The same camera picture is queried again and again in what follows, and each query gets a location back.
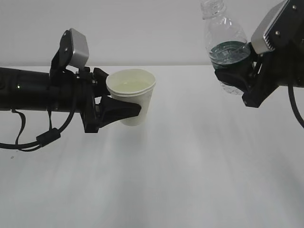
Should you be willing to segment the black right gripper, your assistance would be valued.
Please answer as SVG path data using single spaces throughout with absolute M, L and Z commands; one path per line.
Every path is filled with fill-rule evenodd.
M 252 84 L 252 64 L 214 64 L 215 75 L 225 92 L 243 95 L 247 107 L 260 105 L 280 86 L 303 88 L 304 86 L 304 42 L 290 42 L 258 58 L 259 71 Z

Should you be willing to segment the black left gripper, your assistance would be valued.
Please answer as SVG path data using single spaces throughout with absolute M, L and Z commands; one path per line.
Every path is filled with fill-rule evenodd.
M 111 123 L 137 117 L 142 109 L 139 104 L 119 101 L 109 97 L 106 86 L 109 75 L 95 67 L 93 72 L 84 67 L 77 72 L 68 69 L 50 70 L 49 99 L 54 112 L 68 112 L 59 127 L 63 132 L 76 113 L 80 114 L 85 133 L 97 133 Z M 97 97 L 102 97 L 99 104 Z

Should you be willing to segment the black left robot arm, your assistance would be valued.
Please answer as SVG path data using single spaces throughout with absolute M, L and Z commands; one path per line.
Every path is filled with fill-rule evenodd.
M 70 112 L 82 119 L 85 133 L 113 122 L 137 117 L 142 107 L 135 102 L 110 97 L 106 87 L 108 74 L 99 68 L 35 72 L 0 69 L 0 109 Z

